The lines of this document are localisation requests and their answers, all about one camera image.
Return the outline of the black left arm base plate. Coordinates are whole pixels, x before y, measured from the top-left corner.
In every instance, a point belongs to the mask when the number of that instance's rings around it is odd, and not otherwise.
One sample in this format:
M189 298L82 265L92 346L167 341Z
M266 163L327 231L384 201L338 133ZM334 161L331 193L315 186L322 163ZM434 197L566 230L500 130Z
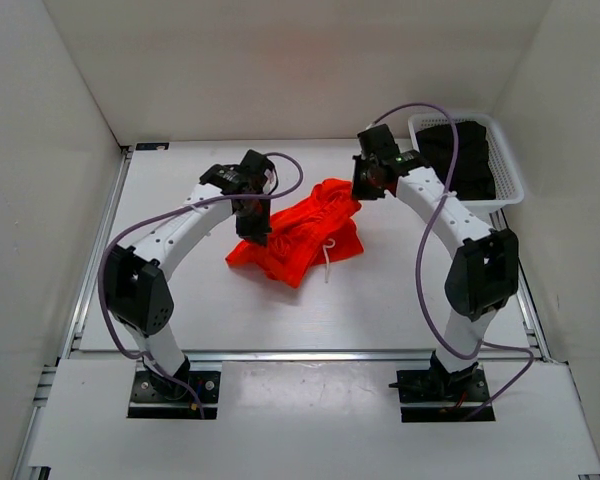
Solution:
M129 395L127 417L152 420L215 420L218 414L221 372L190 370L187 380L202 404L191 393L144 368L137 369Z

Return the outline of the orange shorts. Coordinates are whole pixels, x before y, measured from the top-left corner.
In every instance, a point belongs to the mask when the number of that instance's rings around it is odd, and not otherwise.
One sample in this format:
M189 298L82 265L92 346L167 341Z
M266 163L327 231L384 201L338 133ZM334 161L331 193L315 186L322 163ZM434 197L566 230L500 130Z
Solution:
M265 246L242 241L225 258L227 265L255 265L267 278L297 288L311 268L363 254L353 219L361 203L351 190L350 181L337 178L316 184L308 197L272 215Z

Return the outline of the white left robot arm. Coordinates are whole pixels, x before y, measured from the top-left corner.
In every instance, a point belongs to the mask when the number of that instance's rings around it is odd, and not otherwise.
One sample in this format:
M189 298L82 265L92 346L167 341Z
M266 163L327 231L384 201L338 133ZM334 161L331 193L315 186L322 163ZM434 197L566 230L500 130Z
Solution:
M265 155L249 150L233 165L215 164L182 207L127 247L107 255L101 292L113 317L132 335L143 354L150 384L168 400L191 395L190 363L168 322L174 301L168 282L192 249L222 222L234 218L236 234L249 246L265 246L277 172Z

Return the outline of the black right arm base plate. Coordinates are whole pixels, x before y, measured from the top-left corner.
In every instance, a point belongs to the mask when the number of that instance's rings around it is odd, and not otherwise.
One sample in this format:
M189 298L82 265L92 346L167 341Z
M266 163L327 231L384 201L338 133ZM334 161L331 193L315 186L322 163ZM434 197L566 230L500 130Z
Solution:
M485 372L478 368L459 384L438 386L429 370L398 370L388 385L398 392L402 423L493 422Z

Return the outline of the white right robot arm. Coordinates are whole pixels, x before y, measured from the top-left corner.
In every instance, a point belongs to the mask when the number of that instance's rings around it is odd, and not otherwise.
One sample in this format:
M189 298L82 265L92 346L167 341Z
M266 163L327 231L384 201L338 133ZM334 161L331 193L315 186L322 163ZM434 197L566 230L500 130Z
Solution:
M451 258L444 283L450 316L429 369L403 388L426 400L450 400L466 389L496 314L518 290L519 242L509 229L495 230L446 190L417 151L403 152L385 124L357 136L352 195L377 200L393 195L425 221Z

